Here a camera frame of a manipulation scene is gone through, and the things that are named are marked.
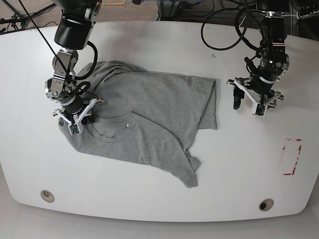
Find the metal bracket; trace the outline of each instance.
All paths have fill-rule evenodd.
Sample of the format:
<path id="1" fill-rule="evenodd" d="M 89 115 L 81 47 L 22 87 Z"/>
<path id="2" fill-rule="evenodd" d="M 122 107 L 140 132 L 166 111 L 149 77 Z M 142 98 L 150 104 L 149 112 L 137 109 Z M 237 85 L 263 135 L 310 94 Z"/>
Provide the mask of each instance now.
<path id="1" fill-rule="evenodd" d="M 78 52 L 76 50 L 61 48 L 57 56 L 59 57 L 65 68 L 67 70 L 70 70 L 72 74 L 75 74 L 73 68 L 78 59 Z M 65 72 L 56 57 L 53 58 L 52 66 L 54 68 L 53 78 L 50 86 L 48 85 L 48 82 L 46 82 L 45 91 L 48 98 L 53 100 L 53 98 L 57 98 L 63 91 L 68 72 Z"/>
<path id="2" fill-rule="evenodd" d="M 99 99 L 92 99 L 89 101 L 89 105 L 84 109 L 84 111 L 78 116 L 74 115 L 74 124 L 70 121 L 67 117 L 64 116 L 63 111 L 61 109 L 56 109 L 53 113 L 54 116 L 61 117 L 67 124 L 71 135 L 82 133 L 83 132 L 83 124 L 82 120 L 90 116 L 92 114 L 92 108 L 96 103 L 103 102 L 101 98 Z"/>
<path id="3" fill-rule="evenodd" d="M 92 30 L 93 30 L 93 27 L 94 25 L 96 24 L 96 19 L 98 18 L 98 14 L 100 12 L 100 9 L 101 9 L 101 6 L 102 6 L 102 0 L 97 0 L 97 3 L 94 7 L 94 9 L 91 9 L 91 8 L 88 8 L 86 9 L 86 12 L 85 12 L 85 19 L 87 21 L 90 21 L 91 22 L 91 29 L 88 33 L 88 36 L 85 40 L 85 45 L 84 47 L 87 45 L 88 41 L 89 41 L 89 38 L 90 38 L 90 35 L 92 33 Z"/>
<path id="4" fill-rule="evenodd" d="M 277 106 L 277 99 L 284 100 L 284 96 L 280 92 L 276 91 L 274 92 L 274 95 L 271 98 L 267 98 L 264 100 L 263 103 L 260 103 L 260 95 L 258 95 L 252 90 L 247 89 L 246 85 L 249 85 L 249 81 L 250 78 L 235 78 L 235 80 L 228 80 L 227 83 L 235 85 L 249 97 L 249 99 L 253 102 L 251 110 L 251 113 L 253 115 L 264 117 L 266 116 L 268 108 L 275 108 Z"/>

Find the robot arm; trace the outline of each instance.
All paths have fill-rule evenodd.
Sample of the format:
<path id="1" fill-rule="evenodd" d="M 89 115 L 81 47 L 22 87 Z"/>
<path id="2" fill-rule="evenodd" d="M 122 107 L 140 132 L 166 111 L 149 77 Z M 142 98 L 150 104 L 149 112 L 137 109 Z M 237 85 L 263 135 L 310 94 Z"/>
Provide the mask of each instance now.
<path id="1" fill-rule="evenodd" d="M 63 118 L 73 135 L 83 131 L 83 118 L 89 116 L 92 107 L 102 101 L 97 96 L 88 100 L 81 97 L 90 88 L 90 83 L 83 80 L 92 73 L 97 62 L 97 49 L 88 40 L 102 0 L 52 1 L 62 8 L 61 22 L 54 38 L 62 48 L 53 59 L 54 74 L 45 82 L 45 92 L 48 98 L 63 106 L 62 110 L 56 110 L 53 115 Z M 86 75 L 78 77 L 74 72 L 78 61 L 77 50 L 82 50 L 86 45 L 94 50 L 94 63 Z"/>
<path id="2" fill-rule="evenodd" d="M 275 92 L 271 88 L 289 67 L 289 57 L 285 53 L 284 19 L 280 16 L 283 12 L 289 12 L 289 2 L 257 0 L 257 10 L 265 12 L 265 18 L 261 22 L 260 47 L 256 49 L 247 39 L 244 41 L 250 48 L 256 50 L 256 57 L 261 59 L 260 65 L 256 67 L 253 61 L 246 57 L 245 62 L 250 70 L 250 77 L 236 78 L 229 82 L 234 85 L 235 110 L 240 107 L 241 99 L 246 94 L 253 102 L 252 114 L 265 116 L 268 108 L 276 107 L 277 99 L 284 99 L 280 92 Z"/>

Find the black cable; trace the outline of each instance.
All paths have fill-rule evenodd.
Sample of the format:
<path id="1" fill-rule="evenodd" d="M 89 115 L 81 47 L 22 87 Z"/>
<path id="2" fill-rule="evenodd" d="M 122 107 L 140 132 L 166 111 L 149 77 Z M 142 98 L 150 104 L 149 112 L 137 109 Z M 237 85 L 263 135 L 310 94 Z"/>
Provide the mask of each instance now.
<path id="1" fill-rule="evenodd" d="M 35 28 L 39 31 L 40 35 L 43 37 L 44 41 L 46 42 L 46 44 L 48 45 L 48 47 L 50 48 L 50 50 L 52 51 L 53 55 L 56 57 L 56 59 L 58 60 L 58 62 L 60 63 L 61 67 L 63 68 L 63 70 L 65 71 L 65 73 L 68 74 L 67 69 L 65 68 L 64 64 L 62 63 L 62 61 L 60 60 L 60 58 L 55 54 L 54 50 L 52 49 L 52 47 L 50 46 L 49 42 L 46 40 L 45 36 L 42 34 L 42 32 L 40 31 L 39 27 L 35 24 L 35 22 L 33 21 L 32 17 L 30 16 L 30 14 L 28 13 L 28 11 L 25 9 L 23 3 L 21 2 L 21 0 L 18 0 L 19 3 L 21 4 L 21 7 L 23 8 L 23 10 L 25 11 L 25 13 L 28 15 L 28 17 L 30 18 L 30 20 L 32 21 L 32 23 L 34 24 Z"/>
<path id="2" fill-rule="evenodd" d="M 88 92 L 88 91 L 83 91 L 83 92 L 88 93 L 89 95 L 92 95 L 92 96 L 94 96 L 95 98 L 98 98 L 98 96 L 95 95 L 95 94 L 93 94 L 92 92 Z"/>
<path id="3" fill-rule="evenodd" d="M 158 10 L 158 14 L 159 14 L 159 16 L 158 16 L 158 18 L 156 19 L 156 21 L 158 21 L 159 18 L 160 18 L 160 11 L 159 11 L 159 10 Z"/>
<path id="4" fill-rule="evenodd" d="M 9 26 L 10 26 L 10 23 L 5 28 L 0 30 L 0 35 L 5 34 L 6 31 L 9 31 Z"/>
<path id="5" fill-rule="evenodd" d="M 58 25 L 55 21 L 50 21 L 46 25 L 41 26 L 40 28 L 44 28 L 44 27 L 48 26 L 50 23 L 54 23 L 56 26 Z M 36 27 L 33 26 L 33 27 L 28 28 L 27 30 L 31 30 L 31 29 L 36 29 Z"/>
<path id="6" fill-rule="evenodd" d="M 260 34 L 261 34 L 261 36 L 262 36 L 262 39 L 264 40 L 264 32 L 263 32 L 263 30 L 262 30 L 262 28 L 261 28 L 261 24 L 260 24 L 260 22 L 257 20 L 257 18 L 252 14 L 253 12 L 256 12 L 256 11 L 250 11 L 249 12 L 249 14 L 251 15 L 251 17 L 257 22 L 257 24 L 258 24 L 258 26 L 259 26 L 259 31 L 260 31 Z"/>
<path id="7" fill-rule="evenodd" d="M 239 1 L 234 1 L 234 0 L 226 0 L 226 1 L 229 1 L 229 2 L 232 2 L 232 3 L 236 3 L 240 6 L 244 6 L 245 4 L 242 3 L 242 2 L 239 2 Z M 248 4 L 252 4 L 252 3 L 256 3 L 256 1 L 251 1 L 251 2 L 248 2 Z"/>
<path id="8" fill-rule="evenodd" d="M 220 0 L 220 1 L 219 1 L 220 6 L 221 6 L 223 9 L 226 9 L 226 7 L 224 6 L 223 1 L 224 1 L 224 0 Z"/>
<path id="9" fill-rule="evenodd" d="M 87 90 L 91 87 L 91 83 L 88 81 L 83 81 L 80 84 L 76 86 L 74 91 L 70 94 L 70 97 L 73 97 L 75 95 L 82 95 L 84 92 L 87 92 Z"/>
<path id="10" fill-rule="evenodd" d="M 248 58 L 248 57 L 245 57 L 245 58 L 248 58 L 249 59 L 249 61 L 246 61 L 246 69 L 247 69 L 247 71 L 249 72 L 249 74 L 250 75 L 256 75 L 256 74 L 253 74 L 251 71 L 250 71 L 250 69 L 249 69 L 249 67 L 248 67 L 248 64 L 249 63 L 251 63 L 257 56 L 259 55 L 259 52 L 256 52 L 256 54 L 255 54 L 255 56 L 253 57 L 253 58 Z"/>
<path id="11" fill-rule="evenodd" d="M 247 0 L 244 0 L 244 3 L 245 3 L 246 15 L 248 16 L 248 15 L 249 15 L 249 6 L 248 6 Z M 212 13 L 212 14 L 205 20 L 205 22 L 204 22 L 203 25 L 201 26 L 201 30 L 200 30 L 200 36 L 201 36 L 201 39 L 202 39 L 202 41 L 204 42 L 204 44 L 205 44 L 208 48 L 213 49 L 213 50 L 215 50 L 215 51 L 226 51 L 226 50 L 232 49 L 232 48 L 234 48 L 235 46 L 237 46 L 238 43 L 241 42 L 241 40 L 243 39 L 243 37 L 244 37 L 244 35 L 245 35 L 246 31 L 247 31 L 248 24 L 249 24 L 248 21 L 245 22 L 246 24 L 245 24 L 243 33 L 240 35 L 239 39 L 238 39 L 234 44 L 232 44 L 231 46 L 228 46 L 228 47 L 225 47 L 225 48 L 217 48 L 217 47 L 213 47 L 213 46 L 208 45 L 207 42 L 206 42 L 205 39 L 204 39 L 204 34 L 203 34 L 203 32 L 204 32 L 204 26 L 205 26 L 205 24 L 207 23 L 207 21 L 208 21 L 211 17 L 213 17 L 213 16 L 216 15 L 217 13 L 219 13 L 219 12 L 221 12 L 221 11 L 225 11 L 225 10 L 227 10 L 227 8 L 226 8 L 226 9 L 221 9 L 221 10 L 218 10 L 218 11 Z"/>
<path id="12" fill-rule="evenodd" d="M 241 33 L 240 29 L 239 29 L 239 23 L 238 23 L 238 21 L 239 21 L 240 16 L 241 16 L 243 13 L 244 13 L 244 9 L 240 9 L 239 12 L 236 14 L 236 17 L 235 17 L 235 23 L 234 23 L 234 25 L 235 25 L 235 29 L 236 29 L 236 32 L 237 32 L 238 36 L 241 36 L 241 35 L 242 35 L 242 33 Z M 260 50 L 259 47 L 256 47 L 256 46 L 254 46 L 253 44 L 251 44 L 246 37 L 243 37 L 242 40 L 243 40 L 243 42 L 244 42 L 250 49 L 252 49 L 252 50 L 254 50 L 254 51 L 259 51 L 259 50 Z"/>
<path id="13" fill-rule="evenodd" d="M 76 81 L 83 81 L 86 78 L 88 78 L 94 71 L 95 67 L 96 67 L 96 63 L 98 62 L 98 49 L 95 47 L 95 45 L 88 41 L 88 46 L 92 47 L 93 51 L 94 51 L 94 60 L 91 66 L 91 69 L 84 75 L 84 76 L 76 76 L 74 78 L 74 80 Z"/>
<path id="14" fill-rule="evenodd" d="M 196 6 L 196 5 L 202 3 L 202 1 L 197 1 L 197 2 L 195 2 L 194 4 L 188 3 L 188 2 L 186 2 L 186 1 L 182 1 L 182 2 L 183 2 L 183 4 L 185 4 L 185 5 L 187 5 L 187 6 Z"/>
<path id="15" fill-rule="evenodd" d="M 43 15 L 43 14 L 45 14 L 45 13 L 48 13 L 48 12 L 52 11 L 55 7 L 56 7 L 56 5 L 53 5 L 49 10 L 44 11 L 44 12 L 42 12 L 42 13 L 36 15 L 36 16 L 32 16 L 32 15 L 30 14 L 31 17 L 29 17 L 29 21 L 25 24 L 25 29 L 27 29 L 27 27 L 28 27 L 28 25 L 29 25 L 29 23 L 30 23 L 31 18 L 33 18 L 33 17 L 38 17 L 38 16 L 41 16 L 41 15 Z"/>
<path id="16" fill-rule="evenodd" d="M 179 9 L 180 9 L 182 12 L 184 12 L 185 14 L 187 14 L 187 15 L 203 17 L 203 16 L 208 16 L 208 15 L 210 15 L 210 14 L 213 13 L 213 11 L 214 11 L 214 9 L 215 9 L 215 2 L 214 2 L 214 0 L 212 0 L 212 2 L 213 2 L 213 9 L 212 9 L 208 14 L 205 14 L 205 15 L 194 15 L 194 14 L 191 14 L 191 13 L 185 11 L 184 9 L 182 9 L 181 6 L 179 6 L 179 5 L 178 5 L 178 6 L 179 6 Z"/>

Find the metal stand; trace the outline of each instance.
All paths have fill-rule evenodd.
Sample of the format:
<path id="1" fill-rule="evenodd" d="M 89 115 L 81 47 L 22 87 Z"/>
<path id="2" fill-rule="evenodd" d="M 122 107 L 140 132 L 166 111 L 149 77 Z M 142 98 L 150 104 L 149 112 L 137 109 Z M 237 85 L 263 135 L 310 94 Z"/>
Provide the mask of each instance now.
<path id="1" fill-rule="evenodd" d="M 172 21 L 176 18 L 176 10 L 179 5 L 179 1 L 157 1 L 159 8 L 159 18 L 161 21 Z"/>
<path id="2" fill-rule="evenodd" d="M 29 17 L 27 15 L 23 15 L 20 14 L 10 3 L 8 3 L 6 0 L 1 0 L 12 12 L 13 12 L 13 16 L 11 17 L 11 19 L 3 19 L 0 18 L 0 24 L 11 24 L 11 26 L 14 28 L 14 30 L 12 31 L 6 31 L 6 28 L 3 28 L 0 30 L 0 35 L 3 34 L 7 34 L 7 33 L 11 33 L 11 32 L 17 32 L 17 31 L 23 31 L 26 30 L 27 24 L 30 21 Z M 46 10 L 55 7 L 55 3 L 46 6 L 45 8 L 34 12 L 32 14 L 30 14 L 30 16 L 33 17 L 37 17 L 41 14 L 43 14 Z"/>

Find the gray t-shirt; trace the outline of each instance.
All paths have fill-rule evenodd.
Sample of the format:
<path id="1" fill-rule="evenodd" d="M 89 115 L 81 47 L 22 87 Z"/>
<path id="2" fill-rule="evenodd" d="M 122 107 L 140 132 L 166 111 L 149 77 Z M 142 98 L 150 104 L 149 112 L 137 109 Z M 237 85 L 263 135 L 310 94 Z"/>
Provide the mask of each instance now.
<path id="1" fill-rule="evenodd" d="M 156 123 L 131 112 L 116 118 L 95 117 L 80 134 L 59 128 L 75 150 L 122 161 L 151 165 L 170 172 L 186 187 L 196 187 L 200 162 L 187 158 L 177 139 Z"/>
<path id="2" fill-rule="evenodd" d="M 91 68 L 86 66 L 80 75 Z M 104 103 L 96 116 L 113 118 L 136 112 L 172 133 L 186 154 L 198 129 L 217 129 L 214 79 L 149 72 L 122 61 L 99 62 L 87 79 Z"/>

